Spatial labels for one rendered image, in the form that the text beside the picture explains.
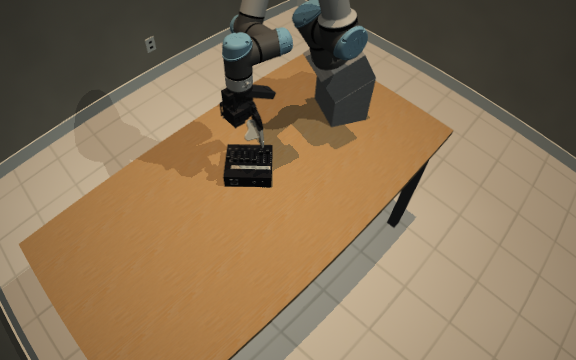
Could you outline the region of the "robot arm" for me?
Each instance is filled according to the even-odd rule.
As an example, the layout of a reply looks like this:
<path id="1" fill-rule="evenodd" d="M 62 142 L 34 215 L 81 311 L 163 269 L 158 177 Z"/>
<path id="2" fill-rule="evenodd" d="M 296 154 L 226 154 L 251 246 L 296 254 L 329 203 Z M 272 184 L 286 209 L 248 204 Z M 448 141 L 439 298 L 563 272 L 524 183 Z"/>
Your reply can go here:
<path id="1" fill-rule="evenodd" d="M 268 2 L 242 0 L 239 14 L 230 22 L 231 34 L 223 40 L 225 83 L 233 92 L 244 92 L 252 86 L 253 65 L 281 57 L 293 48 L 286 28 L 271 30 L 261 24 Z M 309 0 L 294 11 L 292 21 L 309 46 L 313 63 L 321 70 L 339 68 L 356 58 L 367 44 L 368 33 L 359 26 L 349 0 Z M 268 86 L 253 85 L 245 97 L 274 99 L 275 95 Z"/>

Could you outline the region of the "black lighting desk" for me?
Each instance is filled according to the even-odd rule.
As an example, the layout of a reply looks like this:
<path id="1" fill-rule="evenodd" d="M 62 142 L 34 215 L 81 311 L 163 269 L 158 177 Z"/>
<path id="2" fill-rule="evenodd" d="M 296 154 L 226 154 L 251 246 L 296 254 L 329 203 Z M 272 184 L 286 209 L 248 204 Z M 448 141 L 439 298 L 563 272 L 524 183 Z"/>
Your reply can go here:
<path id="1" fill-rule="evenodd" d="M 271 187 L 272 157 L 273 145 L 227 144 L 224 185 Z"/>

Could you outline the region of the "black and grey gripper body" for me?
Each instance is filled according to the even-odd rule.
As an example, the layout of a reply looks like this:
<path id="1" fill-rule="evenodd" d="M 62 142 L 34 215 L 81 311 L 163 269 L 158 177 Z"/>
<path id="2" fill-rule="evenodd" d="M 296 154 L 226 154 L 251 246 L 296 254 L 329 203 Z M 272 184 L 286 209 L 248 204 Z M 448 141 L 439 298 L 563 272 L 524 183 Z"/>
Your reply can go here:
<path id="1" fill-rule="evenodd" d="M 244 92 L 232 91 L 231 93 L 231 90 L 227 87 L 221 90 L 222 102 L 219 103 L 221 116 L 223 116 L 234 128 L 243 125 L 245 121 L 252 116 L 253 109 L 256 108 L 253 98 L 242 96 L 248 95 L 251 91 L 252 86 Z M 228 101 L 227 99 L 231 100 Z M 234 100 L 234 106 L 232 100 Z"/>

